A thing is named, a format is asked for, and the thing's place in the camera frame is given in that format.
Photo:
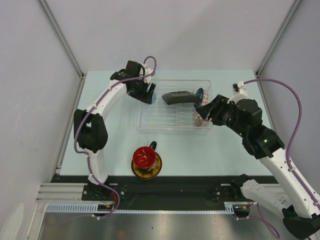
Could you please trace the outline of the blue triangle pattern bowl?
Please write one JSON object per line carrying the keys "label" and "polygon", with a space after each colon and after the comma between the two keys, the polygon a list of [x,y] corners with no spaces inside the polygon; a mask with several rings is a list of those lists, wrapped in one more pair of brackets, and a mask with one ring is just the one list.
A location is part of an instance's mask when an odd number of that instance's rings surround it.
{"label": "blue triangle pattern bowl", "polygon": [[196,91],[195,95],[196,95],[198,98],[201,99],[201,102],[196,102],[196,103],[194,104],[194,107],[195,107],[195,108],[199,108],[199,107],[201,107],[201,106],[204,106],[204,105],[206,105],[206,104],[209,102],[209,94],[208,94],[208,92],[207,92],[205,89],[203,89],[202,87],[199,88],[199,89]]}

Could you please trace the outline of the black square floral plate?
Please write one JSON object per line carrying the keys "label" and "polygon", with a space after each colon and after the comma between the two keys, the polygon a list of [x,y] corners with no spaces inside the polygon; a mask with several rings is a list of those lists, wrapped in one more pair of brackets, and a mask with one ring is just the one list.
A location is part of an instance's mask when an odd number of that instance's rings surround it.
{"label": "black square floral plate", "polygon": [[183,103],[201,103],[202,99],[190,91],[174,91],[163,94],[162,99],[167,105]]}

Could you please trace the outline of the white wire dish rack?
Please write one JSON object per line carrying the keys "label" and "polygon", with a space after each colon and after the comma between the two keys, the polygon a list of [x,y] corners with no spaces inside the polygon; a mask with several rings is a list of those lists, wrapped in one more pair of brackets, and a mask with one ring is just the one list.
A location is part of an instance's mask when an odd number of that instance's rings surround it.
{"label": "white wire dish rack", "polygon": [[208,92],[209,101],[212,97],[212,86],[209,80],[172,80],[156,79],[156,101],[153,104],[139,103],[135,117],[135,125],[144,133],[207,133],[211,126],[196,127],[193,103],[168,105],[162,95],[169,92],[189,91],[193,94],[199,88]]}

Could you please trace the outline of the light blue cup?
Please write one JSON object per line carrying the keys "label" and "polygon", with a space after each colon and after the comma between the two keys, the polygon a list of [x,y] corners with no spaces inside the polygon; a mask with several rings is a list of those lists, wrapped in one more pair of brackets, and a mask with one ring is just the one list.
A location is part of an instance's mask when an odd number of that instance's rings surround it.
{"label": "light blue cup", "polygon": [[156,102],[156,99],[157,99],[157,93],[156,92],[153,92],[152,94],[152,97],[151,97],[151,105],[154,104]]}

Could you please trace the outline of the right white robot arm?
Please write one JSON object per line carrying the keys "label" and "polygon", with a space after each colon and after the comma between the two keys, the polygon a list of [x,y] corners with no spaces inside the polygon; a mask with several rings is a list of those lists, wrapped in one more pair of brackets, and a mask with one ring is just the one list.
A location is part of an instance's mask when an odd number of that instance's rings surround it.
{"label": "right white robot arm", "polygon": [[244,149],[259,160],[274,176],[286,196],[281,196],[242,174],[232,182],[231,196],[261,204],[276,214],[285,228],[297,239],[304,240],[320,229],[319,196],[303,182],[293,161],[286,157],[282,140],[263,125],[262,109],[253,99],[237,102],[217,95],[196,112],[216,126],[226,126],[242,139]]}

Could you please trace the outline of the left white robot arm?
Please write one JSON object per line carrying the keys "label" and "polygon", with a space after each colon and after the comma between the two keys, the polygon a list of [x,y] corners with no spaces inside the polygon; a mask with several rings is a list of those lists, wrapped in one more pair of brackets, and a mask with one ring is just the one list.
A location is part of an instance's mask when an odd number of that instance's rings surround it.
{"label": "left white robot arm", "polygon": [[86,109],[73,114],[74,150],[86,156],[88,180],[95,184],[93,194],[100,200],[110,196],[111,188],[105,184],[108,174],[105,168],[104,147],[108,141],[105,120],[116,103],[128,95],[145,104],[152,104],[156,84],[152,77],[157,60],[147,56],[143,63],[129,60],[126,67],[114,72],[105,90]]}

